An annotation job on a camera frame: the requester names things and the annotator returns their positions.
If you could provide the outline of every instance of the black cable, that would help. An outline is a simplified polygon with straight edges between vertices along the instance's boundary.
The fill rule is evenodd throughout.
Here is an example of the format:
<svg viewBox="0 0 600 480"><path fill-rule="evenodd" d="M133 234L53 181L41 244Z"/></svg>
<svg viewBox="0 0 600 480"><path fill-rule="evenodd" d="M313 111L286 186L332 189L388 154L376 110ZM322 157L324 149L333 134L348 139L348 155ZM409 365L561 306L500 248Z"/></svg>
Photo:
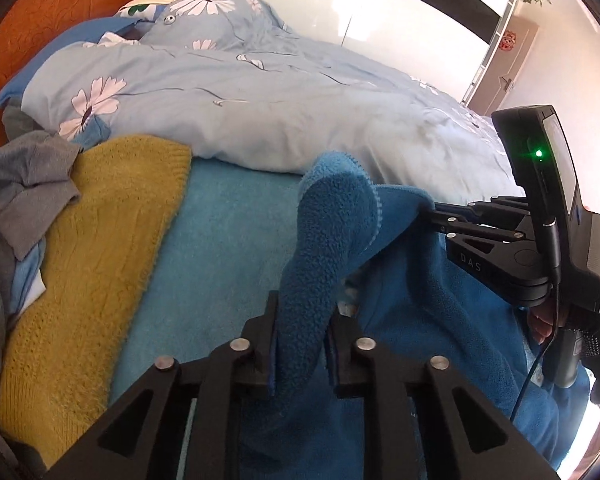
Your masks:
<svg viewBox="0 0 600 480"><path fill-rule="evenodd" d="M509 417L509 420L511 422L513 422L513 420L516 418L516 414L518 413L520 404L522 403L522 397L525 396L526 389L529 386L529 383L531 382L531 377L533 377L534 374L536 373L536 368L538 368L538 365L540 364L540 361L544 357L544 354L546 353L546 351L549 349L549 346L551 346L551 344L555 341L555 337L558 333L558 315L560 314L560 283L556 283L554 285L554 287L555 287L554 329L551 332L551 337L546 342L546 344L542 347L542 349L540 350L540 353L538 354L538 357L536 357L536 360L531 365L531 370L529 370L529 373L526 375L525 382L522 384L522 388L520 388L520 393L518 394L518 398L516 399L516 403L513 406L511 416Z"/></svg>

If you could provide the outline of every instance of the white wall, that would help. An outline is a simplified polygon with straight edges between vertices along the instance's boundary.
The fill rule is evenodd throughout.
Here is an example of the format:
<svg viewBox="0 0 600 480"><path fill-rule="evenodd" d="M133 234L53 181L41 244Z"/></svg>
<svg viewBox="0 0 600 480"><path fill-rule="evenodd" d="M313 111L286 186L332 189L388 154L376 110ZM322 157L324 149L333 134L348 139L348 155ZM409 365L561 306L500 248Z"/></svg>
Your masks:
<svg viewBox="0 0 600 480"><path fill-rule="evenodd" d="M600 28L580 0L523 4L540 26L501 108L551 104L573 155L585 206L600 213Z"/></svg>
<svg viewBox="0 0 600 480"><path fill-rule="evenodd" d="M458 100L488 49L474 33L419 0L265 1L299 34L343 44ZM484 1L496 11L506 2Z"/></svg>

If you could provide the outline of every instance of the human hand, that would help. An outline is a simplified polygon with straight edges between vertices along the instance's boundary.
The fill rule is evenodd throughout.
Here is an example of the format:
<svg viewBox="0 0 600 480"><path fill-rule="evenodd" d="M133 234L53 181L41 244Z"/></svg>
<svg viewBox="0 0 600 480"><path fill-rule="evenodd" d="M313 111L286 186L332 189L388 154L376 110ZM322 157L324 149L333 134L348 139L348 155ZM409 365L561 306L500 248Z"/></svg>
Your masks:
<svg viewBox="0 0 600 480"><path fill-rule="evenodd" d="M531 330L531 336L542 344L554 331L555 300L549 298L544 303L526 311L526 322ZM561 308L558 326L564 326L569 314L568 309Z"/></svg>

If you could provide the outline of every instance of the device screen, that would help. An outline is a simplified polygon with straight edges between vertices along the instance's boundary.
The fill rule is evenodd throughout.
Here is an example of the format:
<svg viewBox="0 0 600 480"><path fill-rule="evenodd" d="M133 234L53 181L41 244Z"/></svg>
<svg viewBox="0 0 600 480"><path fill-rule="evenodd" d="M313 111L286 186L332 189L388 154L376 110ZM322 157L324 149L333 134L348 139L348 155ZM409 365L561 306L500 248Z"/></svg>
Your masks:
<svg viewBox="0 0 600 480"><path fill-rule="evenodd" d="M558 116L553 114L547 117L543 122L544 130L549 137L551 149L554 152L555 163L558 166L560 180L562 182L562 191L564 199L567 202L567 209L571 213L573 199L576 192L576 170L573 167L571 152L567 145L567 139L564 137L564 132L560 127Z"/></svg>

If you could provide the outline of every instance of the bed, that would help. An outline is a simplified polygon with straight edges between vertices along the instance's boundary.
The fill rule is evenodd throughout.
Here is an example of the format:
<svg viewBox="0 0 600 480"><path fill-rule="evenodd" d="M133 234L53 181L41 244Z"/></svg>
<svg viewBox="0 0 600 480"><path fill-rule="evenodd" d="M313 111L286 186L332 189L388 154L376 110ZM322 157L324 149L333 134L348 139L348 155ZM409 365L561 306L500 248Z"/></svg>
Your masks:
<svg viewBox="0 0 600 480"><path fill-rule="evenodd" d="M53 38L84 20L112 16L128 1L18 0L0 25L0 104L6 104L5 83ZM27 18L32 8L39 9L35 29L29 28ZM217 37L187 35L189 29L184 24L192 15L215 19L227 11L251 11L260 21L249 22L241 30L233 23L230 33ZM217 25L209 22L208 27L213 31ZM259 41L251 45L248 54L233 50L232 43L245 30L257 31L253 41ZM27 323L16 326L17 337L11 339L5 357L9 364L3 373L1 395L9 400L0 400L0 426L7 434L38 448L47 465L88 428L102 412L107 397L111 402L118 398L156 355L172 354L181 361L199 358L232 338L246 319L261 313L266 291L278 288L296 246L300 175L322 152L351 153L374 181L421 187L440 202L466 203L493 194L519 193L488 120L416 78L362 56L343 54L331 44L305 40L263 0L174 0L161 10L156 25L140 41L124 38L125 33L118 28L112 32L113 36L80 41L49 56L27 82L20 109L43 128L60 132L68 140L83 134L88 124L100 124L96 118L101 117L111 139L103 148L117 146L128 153L125 146L120 148L120 142L133 134L151 133L165 142L189 146L195 155L209 160L196 158L190 173L183 165L169 168L169 178L165 179L173 186L174 198L165 201L164 207L171 209L160 210L164 221L152 231L153 252L145 258L144 267L134 271L134 293L128 301L123 298L129 307L120 314L113 332L106 316L100 316L98 323L84 326L84 332L92 337L83 338L86 343L78 353L64 353L70 344L48 344L45 352L54 357L37 364L36 374L27 377L30 362L22 357L22 348L33 352L31 342L36 341L41 326L54 333L71 327L75 334L83 318L93 316L86 311L79 320L62 319L62 311L50 314L34 303L23 318ZM157 39L148 41L151 36ZM265 44L263 38L266 52L255 56L256 47ZM183 54L184 46L195 52ZM111 65L110 53L116 49L121 54ZM150 72L164 66L166 57L178 63L176 69L172 63L169 71L151 72L148 79L153 87L147 87L145 79L134 81L140 79L135 67ZM299 60L280 61L286 57ZM234 86L216 84L219 72L214 66L218 64L226 66L224 78L230 74ZM62 67L71 67L71 77L58 76ZM113 73L120 67L130 72ZM208 79L186 88L176 84L187 71L207 74L204 77ZM258 94L262 88L268 93ZM317 112L310 117L303 115L304 110L285 105L310 99L303 92L305 88L320 88L319 100L326 104L324 109L312 108ZM185 94L177 104L172 98L163 98L174 89ZM277 110L272 108L272 93L280 97L282 106ZM405 100L415 104L413 113L400 111L400 102ZM98 104L99 115L87 114ZM256 106L245 112L249 104ZM338 121L330 123L332 108L340 115ZM151 109L154 116L142 115L143 109ZM0 146L7 141L1 113L0 108ZM357 123L374 113L375 124L367 124L353 136L338 135L340 130L355 131ZM270 124L262 122L263 117L273 117L277 137ZM410 130L411 137L401 137L397 130L411 123L416 124ZM248 129L247 140L235 142L238 128ZM312 134L301 135L303 130ZM417 136L422 138L414 142ZM408 147L416 145L420 151L405 157ZM169 160L182 156L172 145L151 145L149 149L165 150L171 154ZM124 178L131 178L129 175L135 175L133 170ZM85 179L88 188L90 181ZM62 220L71 225L77 222ZM61 239L61 234L52 232L48 241L58 247ZM66 264L61 258L54 262L58 269ZM151 269L154 262L150 278L147 266ZM196 297L196 304L205 305L195 316L186 313L186 300L192 297ZM235 304L239 308L226 307ZM62 319L60 325L50 325L50 316ZM84 363L78 361L72 368L68 356L87 358L98 349L106 366L98 367L97 360L94 365L91 355L86 368L92 375L85 380ZM67 375L62 386L54 390L57 396L50 411L40 417L40 406L49 404L48 390L40 384L55 381L58 369L68 370ZM68 406L68 402L80 406Z"/></svg>

